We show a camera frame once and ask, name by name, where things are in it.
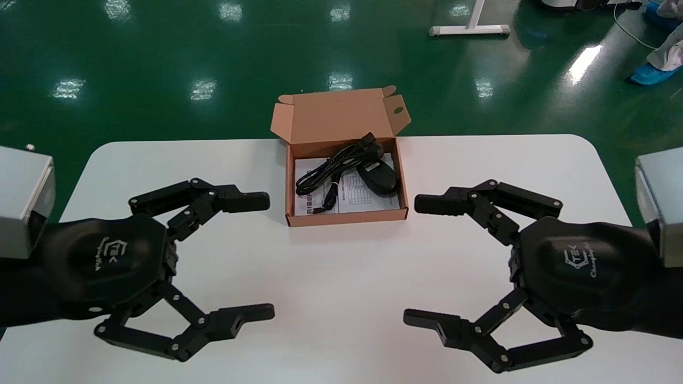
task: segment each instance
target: box lid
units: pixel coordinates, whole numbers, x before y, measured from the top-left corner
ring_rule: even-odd
[[[282,95],[270,130],[290,144],[394,137],[410,123],[396,87]]]

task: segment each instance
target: black cable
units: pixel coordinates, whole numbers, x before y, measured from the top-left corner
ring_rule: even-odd
[[[315,168],[296,181],[296,194],[309,195],[322,187],[327,179],[332,178],[332,186],[325,195],[322,207],[314,208],[313,214],[332,209],[337,203],[339,181],[342,173],[362,164],[366,160],[378,160],[384,155],[382,146],[375,142],[375,137],[368,133],[359,143],[345,147],[327,159],[321,166]]]

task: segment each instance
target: green floor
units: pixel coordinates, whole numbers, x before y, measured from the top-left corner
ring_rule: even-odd
[[[534,0],[487,0],[482,23],[510,24],[508,38],[427,35],[466,23],[473,3],[2,0],[0,144],[55,157],[55,219],[102,144],[274,137],[280,94],[394,84],[413,117],[403,135],[585,137],[641,224],[632,165],[683,146],[683,75],[625,82],[648,50],[610,12]],[[637,11],[620,20],[650,44],[666,38]]]

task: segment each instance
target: cardboard box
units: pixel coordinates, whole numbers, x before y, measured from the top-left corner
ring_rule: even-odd
[[[401,151],[395,136],[410,123],[403,96],[393,85],[371,90],[282,95],[270,130],[287,146],[285,217],[290,227],[405,220],[408,215]],[[329,215],[294,215],[294,160],[330,157],[368,132],[391,153],[398,174],[399,209]]]

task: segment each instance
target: white stand base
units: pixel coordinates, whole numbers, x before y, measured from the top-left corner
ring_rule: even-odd
[[[453,27],[431,27],[429,28],[430,36],[441,35],[509,35],[509,25],[477,25],[479,24],[479,17],[482,15],[482,8],[484,8],[485,0],[477,0],[472,8],[472,16],[467,25],[456,25]]]
[[[476,25],[474,28],[469,28],[466,25],[456,25],[451,27],[431,27],[429,28],[429,36],[441,35],[484,35],[484,34],[498,34],[509,35],[509,25]]]

